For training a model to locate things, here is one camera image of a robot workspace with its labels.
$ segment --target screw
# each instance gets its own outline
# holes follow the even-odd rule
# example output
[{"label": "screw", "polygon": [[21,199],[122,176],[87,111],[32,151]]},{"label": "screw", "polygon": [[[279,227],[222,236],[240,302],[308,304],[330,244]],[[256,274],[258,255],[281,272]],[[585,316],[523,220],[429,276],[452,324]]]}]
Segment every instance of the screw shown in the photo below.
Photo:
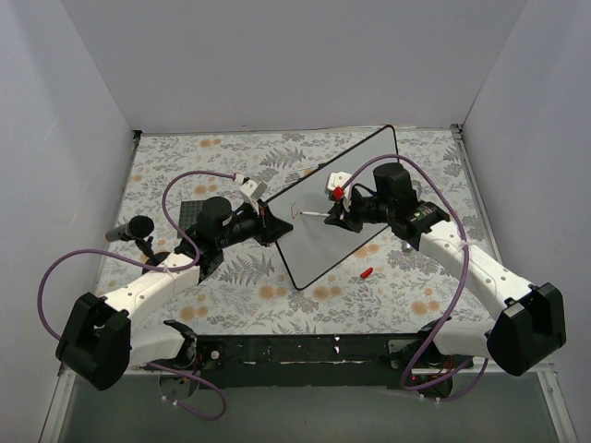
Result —
[{"label": "screw", "polygon": [[409,254],[409,253],[413,252],[413,247],[410,246],[410,243],[403,242],[403,252],[405,254]]}]

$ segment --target red marker cap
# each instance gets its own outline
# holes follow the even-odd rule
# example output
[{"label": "red marker cap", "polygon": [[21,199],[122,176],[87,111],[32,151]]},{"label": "red marker cap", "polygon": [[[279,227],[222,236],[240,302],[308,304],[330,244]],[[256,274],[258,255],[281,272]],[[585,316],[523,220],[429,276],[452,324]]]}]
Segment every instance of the red marker cap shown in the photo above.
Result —
[{"label": "red marker cap", "polygon": [[334,191],[332,191],[332,195],[337,199],[340,200],[341,198],[344,197],[344,191],[341,187],[337,187],[336,189],[334,189]]},{"label": "red marker cap", "polygon": [[371,275],[371,272],[373,272],[373,268],[367,268],[366,270],[361,272],[361,275],[359,277],[361,277],[362,279],[366,279]]}]

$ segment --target gray wall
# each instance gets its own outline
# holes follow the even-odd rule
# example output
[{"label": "gray wall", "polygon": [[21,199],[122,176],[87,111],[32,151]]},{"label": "gray wall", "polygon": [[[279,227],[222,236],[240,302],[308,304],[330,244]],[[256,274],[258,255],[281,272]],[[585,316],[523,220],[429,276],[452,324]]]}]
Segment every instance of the gray wall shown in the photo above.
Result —
[{"label": "gray wall", "polygon": [[525,0],[62,0],[132,128],[465,120]]},{"label": "gray wall", "polygon": [[[37,441],[57,380],[56,341],[35,298],[60,255],[101,246],[131,153],[131,132],[58,0],[0,1],[0,441]],[[50,279],[61,331],[98,261]]]},{"label": "gray wall", "polygon": [[530,1],[465,123],[506,263],[566,304],[556,353],[576,432],[591,441],[591,2]]}]

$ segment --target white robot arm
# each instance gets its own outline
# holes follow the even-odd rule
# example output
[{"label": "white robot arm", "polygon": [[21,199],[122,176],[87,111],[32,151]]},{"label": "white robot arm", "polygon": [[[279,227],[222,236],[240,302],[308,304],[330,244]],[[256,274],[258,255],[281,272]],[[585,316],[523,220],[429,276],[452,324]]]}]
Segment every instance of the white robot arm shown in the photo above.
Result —
[{"label": "white robot arm", "polygon": [[[460,279],[465,242],[456,224],[435,204],[417,199],[410,174],[400,163],[374,169],[376,191],[370,197],[349,186],[350,177],[329,177],[326,191],[335,203],[326,224],[360,232],[364,222],[387,223],[396,236]],[[566,342],[562,295],[551,284],[537,287],[470,245],[465,287],[484,305],[490,320],[448,319],[433,339],[437,353],[492,358],[509,374],[520,376]],[[423,331],[433,327],[431,323]]]},{"label": "white robot arm", "polygon": [[[183,240],[174,253],[157,257],[150,242],[138,239],[126,226],[107,237],[136,240],[151,259],[149,264],[164,272],[150,271],[130,284],[97,297],[85,293],[74,304],[57,350],[57,358],[85,377],[98,390],[111,387],[130,366],[162,361],[175,369],[192,365],[197,337],[187,326],[167,320],[160,326],[138,329],[152,312],[209,277],[223,262],[223,249],[253,238],[271,245],[293,226],[274,217],[259,200],[266,186],[236,175],[245,203],[232,211],[221,197],[203,202],[196,222],[187,229],[199,247],[199,264],[182,271],[168,271],[193,263],[195,250]],[[148,235],[145,230],[141,236]]]}]

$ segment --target floral tablecloth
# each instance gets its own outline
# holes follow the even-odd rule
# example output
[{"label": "floral tablecloth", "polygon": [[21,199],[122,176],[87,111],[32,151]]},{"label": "floral tablecloth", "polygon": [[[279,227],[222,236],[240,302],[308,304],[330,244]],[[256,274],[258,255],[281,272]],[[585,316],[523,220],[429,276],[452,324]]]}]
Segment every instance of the floral tablecloth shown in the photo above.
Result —
[{"label": "floral tablecloth", "polygon": [[[178,240],[162,214],[160,199],[176,175],[193,169],[240,172],[267,182],[263,198],[268,198],[308,172],[307,168],[329,160],[371,132],[142,137],[118,222],[138,214],[152,217],[154,250],[170,251]],[[488,251],[452,133],[401,130],[397,136],[401,154],[430,174],[456,208],[470,239]],[[413,179],[421,198],[437,201],[417,174]],[[168,208],[177,218],[181,201],[212,196],[225,196],[234,208],[241,203],[231,180],[191,177],[171,191]],[[224,263],[209,279],[162,306],[141,328],[175,318],[198,334],[413,332],[440,315],[457,280],[431,259],[414,251],[402,252],[401,246],[390,232],[381,233],[305,291],[297,291],[275,246],[262,247],[254,241],[235,245],[224,250]],[[110,250],[146,259],[132,244],[112,244]],[[374,268],[373,274],[359,278],[369,267]],[[138,268],[106,259],[99,294],[135,280],[140,273]],[[479,321],[488,314],[464,291],[454,317]]]}]

